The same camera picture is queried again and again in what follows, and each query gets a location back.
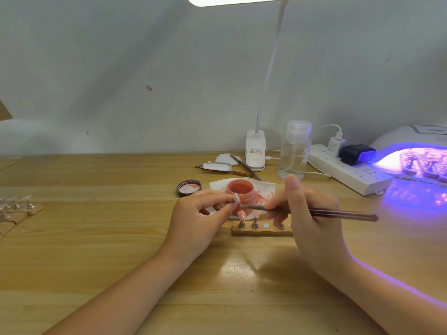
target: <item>pink nail polish jar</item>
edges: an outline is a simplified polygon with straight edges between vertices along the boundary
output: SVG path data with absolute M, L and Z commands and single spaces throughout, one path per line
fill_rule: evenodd
M 232 180 L 227 185 L 227 193 L 231 195 L 238 193 L 241 204 L 254 204 L 254 186 L 250 181 L 242 179 Z M 241 208 L 238 204 L 231 214 L 237 216 L 240 210 L 243 210 L 247 216 L 253 212 L 253 209 Z

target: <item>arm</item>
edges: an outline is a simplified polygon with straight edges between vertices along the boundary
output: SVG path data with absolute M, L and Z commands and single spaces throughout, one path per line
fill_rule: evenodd
M 265 204 L 287 205 L 301 255 L 390 334 L 447 334 L 447 305 L 355 259 L 346 247 L 342 222 L 313 218 L 309 208 L 340 209 L 335 198 L 305 188 L 288 176 L 285 190 Z M 278 225 L 287 215 L 268 213 Z
M 231 195 L 204 190 L 180 199 L 171 216 L 160 250 L 146 263 L 94 297 L 45 332 L 45 335 L 130 335 L 154 308 L 176 279 L 210 244 L 229 219 L 235 203 Z M 207 207 L 219 209 L 209 215 Z

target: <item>hand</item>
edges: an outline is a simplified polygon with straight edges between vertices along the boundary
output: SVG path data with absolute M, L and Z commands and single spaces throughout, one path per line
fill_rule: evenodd
M 228 203 L 223 208 L 220 204 Z M 208 207 L 218 212 L 211 216 Z M 236 208 L 233 196 L 217 190 L 200 190 L 188 197 L 182 197 L 174 206 L 165 242 L 160 251 L 169 257 L 194 261 L 209 246 L 213 236 L 230 218 Z
M 340 274 L 352 262 L 343 238 L 342 221 L 335 218 L 313 218 L 309 208 L 339 210 L 338 201 L 316 190 L 303 187 L 289 175 L 284 190 L 275 194 L 264 206 L 267 209 L 289 207 L 296 245 L 303 258 L 321 276 Z M 279 225 L 288 214 L 267 213 Z

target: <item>clear plastic pump bottle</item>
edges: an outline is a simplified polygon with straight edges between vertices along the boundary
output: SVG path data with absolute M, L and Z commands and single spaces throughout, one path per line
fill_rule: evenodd
M 288 122 L 279 157 L 278 176 L 281 179 L 284 180 L 290 174 L 295 175 L 300 181 L 304 178 L 311 146 L 311 129 L 312 124 L 307 121 Z

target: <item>fingernail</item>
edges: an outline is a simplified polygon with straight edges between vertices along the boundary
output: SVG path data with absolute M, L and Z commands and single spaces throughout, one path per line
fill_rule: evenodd
M 286 191 L 290 191 L 293 188 L 296 188 L 299 186 L 299 180 L 296 178 L 295 175 L 289 175 L 286 178 L 286 182 L 284 183 L 284 187 Z

